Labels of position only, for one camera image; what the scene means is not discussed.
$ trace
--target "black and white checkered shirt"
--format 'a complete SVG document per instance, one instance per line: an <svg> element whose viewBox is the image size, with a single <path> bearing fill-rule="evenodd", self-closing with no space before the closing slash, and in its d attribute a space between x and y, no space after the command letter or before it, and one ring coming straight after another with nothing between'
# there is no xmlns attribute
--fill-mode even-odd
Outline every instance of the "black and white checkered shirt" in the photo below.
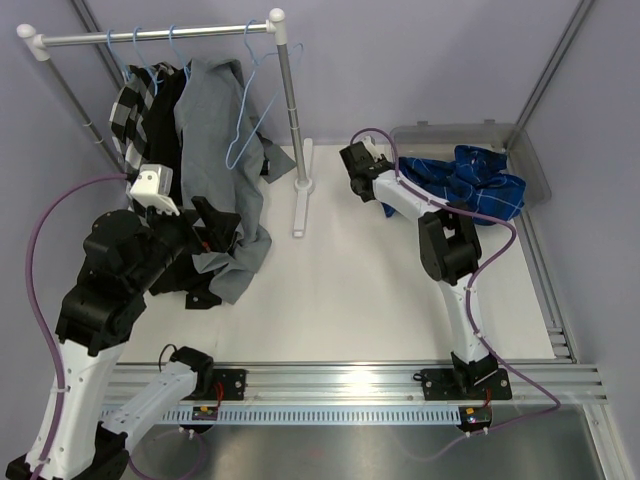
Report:
<svg viewBox="0 0 640 480"><path fill-rule="evenodd" d="M149 160L147 136L142 128L142 120L151 108L155 98L153 80L146 69L130 66L132 78L120 90L109 116L109 127L113 133L113 143L125 160L128 170L137 170ZM176 69L162 62L150 67L162 82L165 75L172 75Z"/></svg>

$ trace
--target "gray shirt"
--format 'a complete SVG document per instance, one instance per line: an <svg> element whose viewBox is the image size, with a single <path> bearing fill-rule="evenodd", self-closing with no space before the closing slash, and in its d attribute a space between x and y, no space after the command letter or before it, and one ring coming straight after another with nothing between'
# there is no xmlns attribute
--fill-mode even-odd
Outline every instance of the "gray shirt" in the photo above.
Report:
<svg viewBox="0 0 640 480"><path fill-rule="evenodd" d="M247 289L264 261L271 237L259 224L263 197L258 189L265 158L270 162L268 181L291 170L294 162L279 147L254 135L233 170L225 165L229 143L235 138L244 82L240 62L193 59L191 77L174 108L178 136L182 133L182 199L193 208L191 198L202 195L222 212L242 217L239 240L231 254L208 253L193 257L199 273L216 271L209 289L228 303L235 303ZM230 164L255 126L245 109L240 139Z"/></svg>

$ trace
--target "gray floor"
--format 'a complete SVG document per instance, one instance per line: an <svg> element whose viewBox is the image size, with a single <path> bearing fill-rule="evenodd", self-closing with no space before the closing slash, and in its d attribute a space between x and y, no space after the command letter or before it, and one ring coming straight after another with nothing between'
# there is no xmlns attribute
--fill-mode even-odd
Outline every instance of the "gray floor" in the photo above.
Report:
<svg viewBox="0 0 640 480"><path fill-rule="evenodd" d="M497 409L498 421L517 412ZM136 465L160 479L180 478L197 457L197 443L182 435L153 440L156 427L135 456ZM463 441L436 461L416 456L437 452L460 435L455 427L214 427L204 435L208 459L191 477L215 480L320 479L545 479L604 478L581 411L565 407L488 437ZM137 477L127 471L123 477Z"/></svg>

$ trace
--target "gray wall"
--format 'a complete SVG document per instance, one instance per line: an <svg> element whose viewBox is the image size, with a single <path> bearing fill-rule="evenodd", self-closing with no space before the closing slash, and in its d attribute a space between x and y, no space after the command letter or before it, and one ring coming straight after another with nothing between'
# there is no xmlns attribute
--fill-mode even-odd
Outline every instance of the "gray wall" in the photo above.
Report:
<svg viewBox="0 0 640 480"><path fill-rule="evenodd" d="M90 0L103 28L264 21L288 15L291 43L303 42L296 74L303 134L344 142L357 129L435 123L515 121L577 0ZM257 52L273 39L250 37ZM176 41L185 55L249 56L238 37ZM138 63L131 45L118 52ZM168 42L141 44L148 61L174 61ZM263 108L280 85L277 60L260 71L251 97ZM288 141L286 110L267 122Z"/></svg>
<svg viewBox="0 0 640 480"><path fill-rule="evenodd" d="M79 30L66 4L2 0L0 11L0 471L4 474L6 463L30 448L53 379L49 353L25 293L24 256L31 227L58 194L81 179L110 173L111 167L15 34L15 27L23 22L62 32ZM101 81L101 67L91 52L82 53L75 59L72 52L59 56L60 67L85 98L92 85L103 96L111 88L108 97L113 97L113 88ZM80 267L82 240L92 220L121 203L122 192L123 185L117 183L79 192L45 225L35 277L50 325L55 326L60 299Z"/></svg>
<svg viewBox="0 0 640 480"><path fill-rule="evenodd" d="M640 3L594 11L529 126L553 191L534 210L582 361L640 475Z"/></svg>

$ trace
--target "white rack foot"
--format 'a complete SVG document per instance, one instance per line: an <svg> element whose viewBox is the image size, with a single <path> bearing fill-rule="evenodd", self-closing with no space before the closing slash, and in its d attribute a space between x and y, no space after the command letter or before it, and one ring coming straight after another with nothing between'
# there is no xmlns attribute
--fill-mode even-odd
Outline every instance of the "white rack foot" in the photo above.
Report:
<svg viewBox="0 0 640 480"><path fill-rule="evenodd" d="M309 195L313 193L315 183L311 179L311 167L313 165L313 140L310 138L304 139L303 144L303 156L304 164L307 167L307 178L309 182L304 187L298 184L296 179L294 186L297 192L296 198L296 215L293 220L293 236L294 238L304 237L307 229L307 214L309 212Z"/></svg>

